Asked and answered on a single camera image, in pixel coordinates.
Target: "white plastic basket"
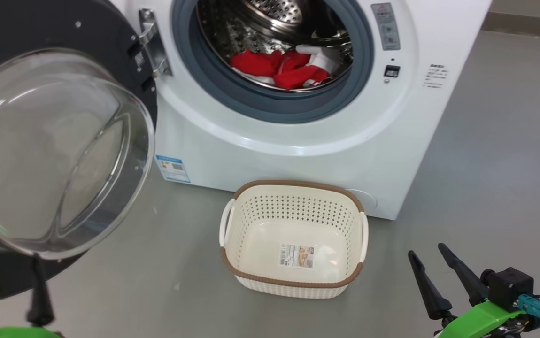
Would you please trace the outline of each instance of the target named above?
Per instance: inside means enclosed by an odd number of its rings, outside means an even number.
[[[362,270],[368,220],[347,190],[255,181],[224,208],[219,242],[226,265],[249,289],[332,298]]]

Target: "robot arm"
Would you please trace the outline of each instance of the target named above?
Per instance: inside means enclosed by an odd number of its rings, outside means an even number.
[[[437,291],[424,265],[414,252],[408,258],[429,318],[441,319],[440,338],[519,338],[522,332],[540,328],[540,301],[533,294],[534,280],[514,268],[502,272],[486,270],[478,278],[445,244],[441,255],[456,271],[473,308],[460,317],[452,315],[452,304]]]
[[[30,310],[28,310],[27,321],[32,324],[32,327],[6,327],[0,329],[0,338],[59,338],[59,334],[55,334],[43,326],[49,325],[54,319],[53,307],[49,291],[46,286],[45,272],[43,263],[34,255],[32,258],[32,279],[34,288],[32,289],[32,302]]]

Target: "basket handle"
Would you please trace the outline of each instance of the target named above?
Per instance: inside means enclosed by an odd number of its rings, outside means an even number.
[[[360,253],[360,263],[363,263],[364,259],[366,259],[366,250],[368,248],[368,218],[363,211],[360,212],[360,217],[362,217],[362,252]]]
[[[227,227],[227,221],[229,220],[229,215],[232,216],[232,205],[234,203],[234,199],[231,199],[229,203],[226,204],[224,207],[224,212],[222,213],[222,220],[220,221],[220,246],[224,247],[224,240],[226,236],[228,235],[226,231]]]

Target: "gray floor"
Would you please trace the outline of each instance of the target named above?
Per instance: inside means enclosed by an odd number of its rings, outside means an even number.
[[[470,308],[439,242],[478,273],[525,271],[540,292],[540,39],[481,33],[399,218],[371,219],[366,265],[338,298],[240,286],[218,250],[230,196],[163,182],[154,169],[124,224],[49,283],[51,328],[68,338],[431,337],[439,323],[408,250],[454,314]],[[26,293],[1,301],[0,325],[25,325],[27,306]]]

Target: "label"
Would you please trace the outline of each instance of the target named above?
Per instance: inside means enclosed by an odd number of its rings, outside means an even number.
[[[446,66],[442,64],[431,64],[429,66],[429,71],[427,71],[426,76],[424,77],[423,85],[426,88],[442,88],[447,80],[447,77],[450,75],[450,71]]]
[[[312,268],[314,266],[313,246],[282,244],[280,246],[278,265],[283,267]]]
[[[164,179],[174,182],[191,182],[189,176],[186,174],[185,165],[182,163],[182,160],[159,155],[156,155],[156,158]]]
[[[143,56],[143,52],[139,52],[137,56],[134,57],[134,62],[137,63],[137,67],[143,66],[145,63],[145,56]]]
[[[379,32],[381,33],[383,51],[398,51],[401,49],[395,13],[393,13],[391,4],[388,2],[384,4],[374,4],[371,8],[375,13],[375,19],[377,20]]]

